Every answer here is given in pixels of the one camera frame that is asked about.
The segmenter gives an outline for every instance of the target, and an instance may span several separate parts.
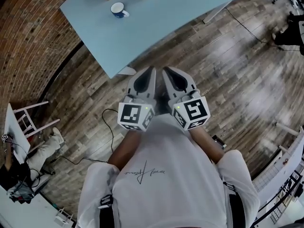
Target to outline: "wooden floor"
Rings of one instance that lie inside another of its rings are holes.
[[[291,6],[287,0],[237,0],[228,9],[251,32],[271,41],[270,32],[285,24]],[[304,57],[299,52],[279,51],[256,41],[226,10],[205,25],[201,16],[170,34],[149,49],[131,67],[153,65],[158,70],[172,66],[190,74],[206,96],[211,118],[206,129],[242,152],[254,175],[268,162],[279,144],[291,136],[275,127],[282,122],[296,130],[304,121]],[[93,56],[83,47],[69,62],[50,89],[51,104],[37,120],[60,118],[57,125],[66,145],[56,154],[72,161],[90,157],[106,161],[111,133],[102,120],[106,108],[117,109],[129,77],[109,79]],[[116,113],[106,121],[114,132],[114,147],[125,131],[116,123]],[[47,165],[56,175],[43,193],[59,207],[76,214],[86,170],[84,160],[74,166],[59,159]]]

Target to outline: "chair leg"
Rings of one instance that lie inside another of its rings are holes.
[[[36,107],[36,106],[39,106],[39,105],[44,105],[44,104],[47,104],[47,103],[48,103],[48,101],[44,101],[44,102],[41,102],[41,103],[38,103],[38,104],[29,105],[29,106],[14,110],[14,113],[21,112],[21,111],[24,111],[26,109],[30,109],[30,108],[33,108],[33,107]]]
[[[25,134],[27,131],[29,131],[30,129],[32,129],[32,125],[28,126],[24,131],[23,131],[23,134]]]
[[[30,115],[29,115],[28,111],[25,109],[24,112],[25,112],[25,115],[26,115],[27,118],[28,118],[29,123],[30,123],[31,126],[33,127],[33,129],[34,129],[34,130],[37,130],[37,127],[35,126],[35,124],[33,123],[32,119],[30,118]]]
[[[20,123],[20,122],[22,121],[22,119],[25,118],[25,116],[26,116],[26,115],[23,114],[22,117],[20,117],[20,118],[18,119],[18,123]]]
[[[299,135],[299,132],[297,132],[297,131],[289,128],[289,127],[286,127],[285,125],[283,125],[281,123],[276,123],[276,126],[279,127],[279,128],[282,128],[283,130],[285,130],[288,133],[291,133],[294,136],[298,136]]]
[[[55,124],[55,123],[57,123],[57,122],[59,122],[59,121],[60,121],[60,119],[54,120],[54,121],[48,123],[47,125],[44,125],[43,127],[40,127],[40,128],[38,128],[37,130],[32,131],[31,133],[25,135],[25,137],[26,137],[26,138],[29,138],[30,136],[32,136],[32,135],[34,135],[34,134],[36,134],[36,133],[39,133],[41,130],[43,130],[43,129],[45,129],[45,128],[47,128],[47,127],[49,127],[49,126],[51,126],[51,125],[53,125],[53,124]]]

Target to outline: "white pants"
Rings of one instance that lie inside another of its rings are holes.
[[[60,148],[59,137],[51,136],[47,142],[45,142],[37,152],[28,160],[28,166],[30,170],[30,178],[32,181],[39,175],[44,162],[48,157],[53,155],[57,149]]]

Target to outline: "light blue table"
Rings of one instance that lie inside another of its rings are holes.
[[[60,7],[97,62],[113,78],[174,30],[231,0],[66,0]],[[128,18],[110,11],[123,2]]]

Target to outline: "table leg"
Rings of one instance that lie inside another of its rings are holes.
[[[288,151],[285,147],[283,147],[281,145],[279,145],[279,149],[282,150],[284,153]]]
[[[217,8],[213,9],[203,20],[205,24],[207,24],[210,20],[212,20],[219,12],[221,12],[230,2],[224,3]]]
[[[136,74],[136,70],[126,66],[124,67],[118,74],[124,74],[124,75],[135,75]]]

